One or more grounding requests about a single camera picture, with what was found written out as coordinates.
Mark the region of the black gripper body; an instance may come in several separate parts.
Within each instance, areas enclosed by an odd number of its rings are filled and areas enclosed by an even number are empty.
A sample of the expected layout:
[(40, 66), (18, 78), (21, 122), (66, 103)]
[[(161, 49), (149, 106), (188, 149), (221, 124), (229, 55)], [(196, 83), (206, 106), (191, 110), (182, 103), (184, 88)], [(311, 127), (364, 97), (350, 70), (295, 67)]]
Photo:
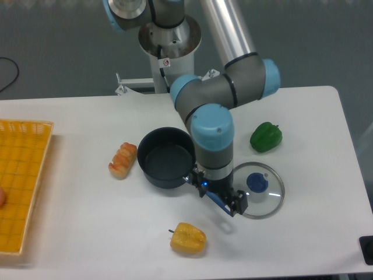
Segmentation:
[(199, 171), (195, 167), (186, 176), (186, 182), (198, 189), (200, 197), (210, 192), (219, 197), (224, 204), (234, 202), (233, 171), (224, 178), (215, 179), (208, 175), (206, 171)]

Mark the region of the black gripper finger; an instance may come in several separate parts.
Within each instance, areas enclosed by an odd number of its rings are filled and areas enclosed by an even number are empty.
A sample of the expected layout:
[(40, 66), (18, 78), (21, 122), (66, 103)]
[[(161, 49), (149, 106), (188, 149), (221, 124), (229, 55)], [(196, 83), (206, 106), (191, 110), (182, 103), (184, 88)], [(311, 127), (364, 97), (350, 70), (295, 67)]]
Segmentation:
[(228, 192), (223, 201), (228, 206), (228, 214), (232, 217), (236, 214), (243, 215), (248, 207), (246, 192), (242, 190)]

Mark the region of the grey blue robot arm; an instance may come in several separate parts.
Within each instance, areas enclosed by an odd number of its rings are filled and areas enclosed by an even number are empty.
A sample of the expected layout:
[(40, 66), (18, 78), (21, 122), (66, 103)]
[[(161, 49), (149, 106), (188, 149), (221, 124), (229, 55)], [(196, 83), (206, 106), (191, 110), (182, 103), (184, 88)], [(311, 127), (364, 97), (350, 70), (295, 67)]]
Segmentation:
[(186, 131), (158, 128), (138, 147), (138, 163), (159, 188), (196, 187), (231, 216), (244, 214), (245, 191), (233, 186), (234, 123), (231, 109), (274, 94), (280, 87), (276, 64), (256, 52), (236, 1), (202, 1), (224, 65), (221, 74), (194, 74), (201, 42), (198, 23), (183, 1), (104, 1), (109, 21), (120, 30), (139, 28), (150, 57), (154, 89), (167, 93)]

